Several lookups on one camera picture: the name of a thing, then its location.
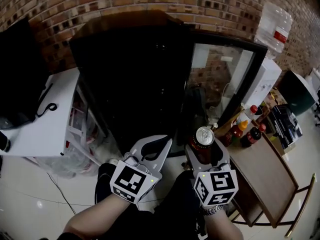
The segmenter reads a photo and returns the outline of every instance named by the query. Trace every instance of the orange bottle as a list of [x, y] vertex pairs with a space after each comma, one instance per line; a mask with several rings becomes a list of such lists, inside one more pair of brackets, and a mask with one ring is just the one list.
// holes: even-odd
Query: orange bottle
[[242, 135], [244, 134], [244, 130], [247, 128], [247, 126], [248, 120], [245, 120], [239, 124], [232, 126], [231, 129], [220, 138], [220, 141], [225, 147], [230, 146], [232, 142], [242, 137]]

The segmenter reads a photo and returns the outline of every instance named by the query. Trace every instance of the tiled floor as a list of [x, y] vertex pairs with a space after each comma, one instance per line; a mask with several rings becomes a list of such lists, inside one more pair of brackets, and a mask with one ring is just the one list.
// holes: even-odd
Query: tiled floor
[[[320, 128], [315, 127], [311, 111], [298, 117], [303, 137], [298, 140], [285, 161], [292, 170], [300, 187], [309, 184], [312, 173], [320, 175]], [[104, 151], [110, 156], [110, 146]], [[175, 178], [183, 171], [184, 157], [168, 158], [163, 167], [163, 181], [150, 192], [138, 207], [153, 210], [166, 196]], [[64, 179], [53, 176], [66, 199], [78, 213], [94, 204], [96, 177], [77, 176]], [[285, 220], [296, 216], [305, 193], [293, 201]], [[308, 204], [292, 234], [293, 240], [306, 240], [313, 230], [320, 208], [320, 188], [315, 184]], [[4, 157], [0, 179], [0, 228], [6, 230], [15, 240], [37, 240], [47, 237], [58, 238], [73, 213], [44, 170], [19, 157]], [[260, 222], [267, 222], [262, 217]], [[245, 240], [280, 240], [289, 226], [248, 227], [237, 225]]]

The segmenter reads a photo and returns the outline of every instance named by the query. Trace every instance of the wooden table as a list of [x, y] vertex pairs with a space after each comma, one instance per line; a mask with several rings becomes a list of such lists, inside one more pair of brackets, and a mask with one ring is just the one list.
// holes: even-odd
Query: wooden table
[[[249, 124], [243, 135], [253, 126]], [[239, 185], [233, 202], [250, 227], [265, 213], [276, 228], [299, 186], [281, 155], [263, 136], [251, 147], [242, 148], [238, 141], [227, 148]]]

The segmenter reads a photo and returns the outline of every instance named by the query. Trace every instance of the white table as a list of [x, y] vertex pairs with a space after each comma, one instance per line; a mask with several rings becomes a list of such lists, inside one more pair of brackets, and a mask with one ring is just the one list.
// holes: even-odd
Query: white table
[[75, 142], [73, 135], [68, 131], [79, 74], [77, 68], [72, 68], [48, 78], [46, 87], [51, 83], [53, 85], [42, 101], [38, 114], [41, 114], [49, 103], [55, 103], [57, 109], [47, 110], [42, 117], [36, 116], [33, 122], [20, 127], [1, 130], [10, 139], [11, 148], [8, 152], [0, 150], [0, 155], [25, 158], [60, 157], [68, 140], [86, 157], [96, 164], [101, 164], [82, 148], [80, 143]]

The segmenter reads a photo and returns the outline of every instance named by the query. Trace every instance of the metal watch band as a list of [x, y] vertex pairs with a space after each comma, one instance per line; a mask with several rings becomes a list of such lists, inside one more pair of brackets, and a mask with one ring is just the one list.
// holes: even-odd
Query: metal watch band
[[202, 206], [201, 206], [201, 210], [202, 210], [202, 214], [204, 216], [209, 216], [209, 215], [213, 215], [213, 214], [216, 214], [217, 212], [223, 210], [224, 207], [222, 205], [216, 205], [210, 209], [204, 209]]

